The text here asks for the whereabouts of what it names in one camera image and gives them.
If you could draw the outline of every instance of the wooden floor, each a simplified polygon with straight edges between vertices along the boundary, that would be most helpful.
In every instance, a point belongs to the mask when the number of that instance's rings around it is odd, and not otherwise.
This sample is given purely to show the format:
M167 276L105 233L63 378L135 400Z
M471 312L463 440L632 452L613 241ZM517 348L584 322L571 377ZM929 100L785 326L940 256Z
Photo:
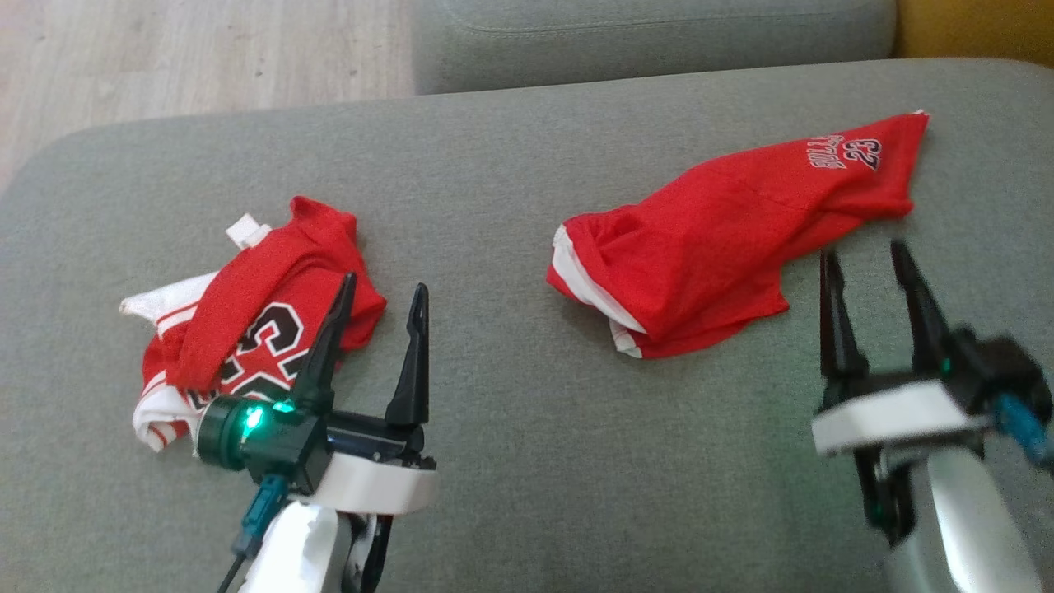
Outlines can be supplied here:
M408 0L0 0L0 190L94 125L410 95Z

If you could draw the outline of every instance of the white tag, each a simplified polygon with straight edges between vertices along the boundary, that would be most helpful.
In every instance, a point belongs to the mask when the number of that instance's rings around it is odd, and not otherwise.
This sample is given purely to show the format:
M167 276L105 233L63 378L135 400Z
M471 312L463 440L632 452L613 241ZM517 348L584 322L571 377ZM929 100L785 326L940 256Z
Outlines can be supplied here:
M237 222L228 226L227 236L231 237L238 249L248 249L259 244L269 232L271 232L271 226L260 224L251 215L246 214L238 218Z

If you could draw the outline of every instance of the gray cushion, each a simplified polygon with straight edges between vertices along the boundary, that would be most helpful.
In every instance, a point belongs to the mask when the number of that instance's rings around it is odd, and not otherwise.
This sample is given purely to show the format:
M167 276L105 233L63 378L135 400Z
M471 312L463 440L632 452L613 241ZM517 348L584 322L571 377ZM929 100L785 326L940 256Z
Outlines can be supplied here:
M418 94L884 58L896 0L416 0Z
M960 88L970 88L962 93ZM840 243L861 345L906 365L889 261L904 235L946 316L1054 363L1054 73L878 61L169 119L76 134L0 198L4 591L210 591L254 489L131 428L143 322L123 296L215 269L243 212L296 193L354 212L391 300L336 378L382 414L414 282L432 295L428 451L441 500L398 521L384 591L879 592L853 463L817 458L818 266L790 312L668 360L616 354L544 280L565 218L688 166L925 107L916 211ZM1048 586L1051 481L990 456Z

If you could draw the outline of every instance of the black cable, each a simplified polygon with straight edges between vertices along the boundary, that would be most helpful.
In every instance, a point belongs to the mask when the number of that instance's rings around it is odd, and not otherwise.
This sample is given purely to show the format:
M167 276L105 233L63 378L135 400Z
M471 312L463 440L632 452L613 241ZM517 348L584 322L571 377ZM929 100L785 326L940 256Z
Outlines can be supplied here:
M234 577L238 575L238 571L241 569L241 562L245 561L246 561L245 554L238 554L234 556L234 564L231 565L231 570L227 571L227 576L223 577L223 582L219 584L219 589L216 590L216 593L227 593L227 590L231 587L231 584L234 582Z

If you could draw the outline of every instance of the green led light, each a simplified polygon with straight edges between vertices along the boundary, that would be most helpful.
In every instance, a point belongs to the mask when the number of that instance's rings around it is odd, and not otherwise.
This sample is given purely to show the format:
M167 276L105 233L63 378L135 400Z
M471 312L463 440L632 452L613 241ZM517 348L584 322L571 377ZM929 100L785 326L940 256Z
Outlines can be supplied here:
M246 433L249 433L253 429L260 426L260 421L264 419L264 409L254 408L249 416L246 417Z
M274 409L276 412L287 412L287 413L288 412L293 412L294 410L296 410L296 407L293 406L293 402L290 401L290 400L284 400L284 401L280 401L280 402L276 402L271 408Z

